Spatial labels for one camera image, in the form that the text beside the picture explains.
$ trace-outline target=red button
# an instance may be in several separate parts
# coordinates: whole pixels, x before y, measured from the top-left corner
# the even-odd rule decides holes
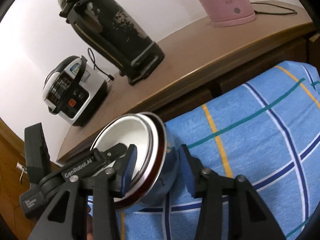
[[[69,100],[69,102],[68,102],[68,105],[71,106],[71,107],[74,107],[74,106],[76,105],[76,103],[77,103],[77,102],[76,102],[74,99],[71,98],[71,99]]]

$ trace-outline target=kettle base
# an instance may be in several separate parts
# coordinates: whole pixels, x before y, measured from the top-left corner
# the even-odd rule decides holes
[[[249,15],[247,17],[233,19],[229,21],[219,21],[219,22],[211,21],[211,25],[213,25],[214,27],[230,27],[230,26],[241,25],[248,22],[252,22],[256,18],[257,18],[256,14],[253,13],[252,15]]]

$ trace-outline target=wall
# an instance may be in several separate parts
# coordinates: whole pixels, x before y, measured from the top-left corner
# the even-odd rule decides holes
[[[206,16],[198,0],[116,0],[155,41]],[[297,0],[281,0],[299,5]],[[59,17],[57,0],[16,0],[0,23],[0,117],[23,139],[26,126],[42,122],[51,160],[69,125],[41,100],[47,74],[70,55],[87,56],[83,42]],[[117,69],[96,53],[99,67]]]

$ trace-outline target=pink kettle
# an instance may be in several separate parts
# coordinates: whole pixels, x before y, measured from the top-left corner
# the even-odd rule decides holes
[[[244,24],[256,19],[249,0],[199,0],[216,27]]]

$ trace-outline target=rice cooker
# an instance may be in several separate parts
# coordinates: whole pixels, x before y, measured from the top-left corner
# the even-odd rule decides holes
[[[73,126],[84,125],[108,94],[107,81],[84,56],[63,60],[46,78],[42,97],[51,114]]]

